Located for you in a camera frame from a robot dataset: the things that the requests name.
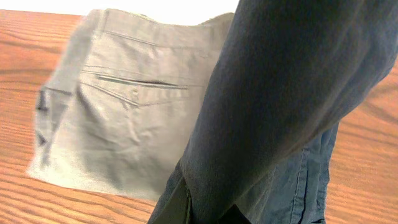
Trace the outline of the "navy blue shorts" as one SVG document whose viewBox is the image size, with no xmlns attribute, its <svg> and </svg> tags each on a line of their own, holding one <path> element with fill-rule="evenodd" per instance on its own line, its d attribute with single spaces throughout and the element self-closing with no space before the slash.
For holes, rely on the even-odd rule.
<svg viewBox="0 0 398 224">
<path fill-rule="evenodd" d="M 149 221 L 183 177 L 191 223 L 233 205 L 251 223 L 324 223 L 339 122 L 396 58 L 396 1 L 240 1 Z"/>
</svg>

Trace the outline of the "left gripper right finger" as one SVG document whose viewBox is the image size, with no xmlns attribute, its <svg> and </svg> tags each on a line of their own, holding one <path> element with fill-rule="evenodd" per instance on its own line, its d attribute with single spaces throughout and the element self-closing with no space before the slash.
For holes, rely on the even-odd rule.
<svg viewBox="0 0 398 224">
<path fill-rule="evenodd" d="M 233 205 L 218 221 L 217 224 L 251 224 L 237 205 Z"/>
</svg>

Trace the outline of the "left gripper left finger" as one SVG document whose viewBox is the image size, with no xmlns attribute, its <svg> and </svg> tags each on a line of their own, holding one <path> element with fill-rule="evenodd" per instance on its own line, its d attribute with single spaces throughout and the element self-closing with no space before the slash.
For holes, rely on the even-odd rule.
<svg viewBox="0 0 398 224">
<path fill-rule="evenodd" d="M 162 211 L 150 224 L 190 224 L 192 216 L 192 198 L 182 177 Z"/>
</svg>

